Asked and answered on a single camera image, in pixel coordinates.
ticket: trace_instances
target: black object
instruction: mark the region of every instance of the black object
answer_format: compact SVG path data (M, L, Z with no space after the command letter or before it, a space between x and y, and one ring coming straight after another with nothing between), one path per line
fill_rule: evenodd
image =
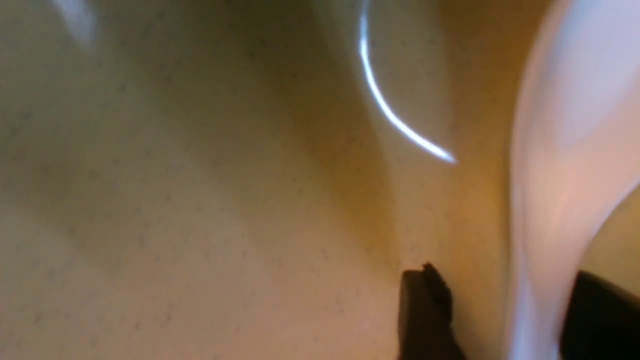
M464 360L451 330L451 290L435 267L403 272L398 360ZM640 360L640 299L580 272L561 339L564 360Z
M564 321L564 360L640 359L640 301L588 272L580 272Z
M402 274L399 360L464 360L451 331L451 290L431 264Z

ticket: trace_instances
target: white porcelain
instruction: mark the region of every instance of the white porcelain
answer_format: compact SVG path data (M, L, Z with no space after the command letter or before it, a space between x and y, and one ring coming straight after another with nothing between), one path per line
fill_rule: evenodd
M558 357L590 241L640 178L640 3L557 1L524 74L511 154L506 359Z

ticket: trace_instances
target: beige speckled surface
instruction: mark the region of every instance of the beige speckled surface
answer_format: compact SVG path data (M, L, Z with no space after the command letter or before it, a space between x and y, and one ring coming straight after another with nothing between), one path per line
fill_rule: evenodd
M399 274L430 260L469 358L496 359L545 3L371 1L381 91L455 165L374 102L361 8L3 0L0 357L393 359ZM639 207L587 260L635 292Z

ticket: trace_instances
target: speckled countertop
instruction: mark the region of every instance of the speckled countertop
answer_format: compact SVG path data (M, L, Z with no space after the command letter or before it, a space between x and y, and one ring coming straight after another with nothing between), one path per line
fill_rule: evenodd
M429 260L496 359L545 2L364 8L3 0L0 357L393 359L399 274ZM639 210L586 260L635 292Z

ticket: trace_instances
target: white object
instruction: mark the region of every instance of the white object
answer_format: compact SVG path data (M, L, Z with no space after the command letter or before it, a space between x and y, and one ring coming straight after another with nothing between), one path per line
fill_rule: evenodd
M360 46L360 61L362 62L364 75L367 79L367 85L369 85L369 90L371 91L373 98L376 100L380 110L385 114L387 120L389 120L396 129L419 147L427 150L440 160L455 164L456 158L451 153L430 140L423 138L420 134L407 126L407 124L405 124L404 121L391 109L391 106L389 106L387 100L385 100L385 97L382 95L382 91L380 91L376 77L373 74L373 68L371 67L371 61L369 59L369 0L364 0L362 3L362 10L360 12L360 38L358 42Z
M640 1L558 0L525 70L511 154L506 359L559 358L584 251L640 179Z

